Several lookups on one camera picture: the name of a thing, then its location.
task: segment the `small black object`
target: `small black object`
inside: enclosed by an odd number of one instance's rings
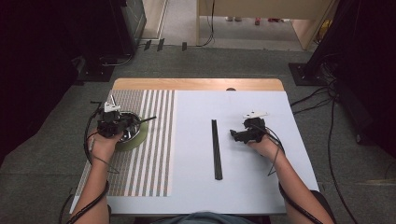
[[[244,142],[245,144],[249,141],[260,142],[262,137],[267,133],[264,119],[246,119],[244,125],[247,129],[246,131],[238,133],[234,130],[230,130],[231,136],[235,142]]]
[[[148,42],[146,42],[145,50],[148,50],[150,45],[151,45],[151,40],[149,40]]]
[[[185,51],[187,49],[187,42],[183,42],[181,46],[181,51]]]
[[[158,44],[157,51],[163,50],[163,42],[165,41],[164,38],[160,39],[160,43]]]

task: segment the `table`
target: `table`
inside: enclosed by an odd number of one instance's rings
[[[237,91],[224,91],[228,88],[235,88]],[[147,99],[150,97],[173,96],[162,98],[174,99],[169,101],[172,104],[166,103],[168,101],[163,104],[174,106],[172,107],[173,116],[168,116],[172,120],[171,124],[160,125],[162,121],[150,123],[154,129],[171,134],[165,137],[161,134],[155,137],[148,136],[147,139],[147,142],[151,142],[151,139],[162,137],[171,142],[168,144],[170,150],[167,157],[171,161],[169,162],[170,175],[166,177],[169,178],[165,181],[166,187],[164,187],[161,181],[161,184],[158,182],[158,186],[152,185],[152,183],[157,183],[153,181],[153,177],[157,176],[159,171],[145,172],[143,175],[149,176],[147,182],[150,184],[151,181],[152,187],[147,187],[142,180],[140,187],[144,189],[141,190],[130,190],[130,188],[119,190],[119,181],[122,181],[123,177],[110,177],[110,191],[120,191],[118,196],[114,196],[117,193],[107,196],[113,214],[144,217],[173,216],[199,211],[255,216],[284,214],[286,212],[284,201],[278,192],[276,175],[267,176],[271,163],[243,143],[235,142],[229,132],[230,129],[243,131],[242,115],[252,109],[265,110],[269,113],[269,116],[264,117],[266,125],[271,127],[282,140],[290,163],[310,189],[318,190],[304,143],[291,114],[287,94],[283,91],[279,80],[123,78],[116,80],[112,91],[120,102],[128,94],[137,92],[144,92],[147,95],[147,97],[142,97],[146,99],[144,100],[146,105],[141,107],[159,105],[152,103],[153,101],[148,102]],[[223,179],[220,181],[214,177],[210,126],[212,119],[217,120],[219,128],[223,171]],[[170,126],[173,127],[172,132],[168,131]],[[145,151],[149,150],[140,148],[130,150],[128,158],[144,154]],[[122,162],[118,166],[117,162],[122,161],[118,153],[113,156],[113,160],[115,160],[116,167],[120,167],[121,170],[131,170],[132,164],[139,163],[139,160],[131,159],[131,166]],[[77,200],[78,196],[73,201],[72,209]]]
[[[200,45],[200,16],[212,15],[214,0],[197,0],[196,44]],[[292,19],[303,49],[308,49],[321,25],[331,19],[339,0],[215,0],[214,16]]]

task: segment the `black bar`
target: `black bar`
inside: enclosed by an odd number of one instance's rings
[[[158,44],[157,51],[163,50],[163,41],[165,41],[164,38],[160,39],[160,43]]]
[[[222,169],[221,169],[221,157],[219,151],[219,135],[218,135],[218,124],[215,119],[212,119],[212,136],[213,136],[213,156],[215,164],[215,178],[221,180]]]
[[[139,123],[144,123],[144,122],[147,122],[149,120],[156,119],[156,118],[157,118],[157,116],[151,117],[149,119],[142,119],[142,120],[139,121]]]
[[[187,49],[187,42],[183,42],[181,46],[181,51],[185,51]]]
[[[146,42],[145,50],[148,50],[150,45],[151,45],[151,40],[149,40],[148,42]]]

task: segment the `black and white stripes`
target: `black and white stripes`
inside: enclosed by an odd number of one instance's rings
[[[108,196],[169,196],[172,183],[175,91],[112,91],[122,111],[133,111],[148,122],[146,140],[133,150],[117,151],[111,165],[120,171],[109,174]],[[79,195],[90,165],[78,186]]]

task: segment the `black speaker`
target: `black speaker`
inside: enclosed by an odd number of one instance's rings
[[[109,81],[114,67],[106,65],[134,56],[147,21],[142,0],[51,3],[85,59],[79,81]]]
[[[396,157],[396,2],[356,0],[348,10],[340,26],[352,27],[352,38],[341,44],[334,71],[340,100],[358,142],[371,140]]]

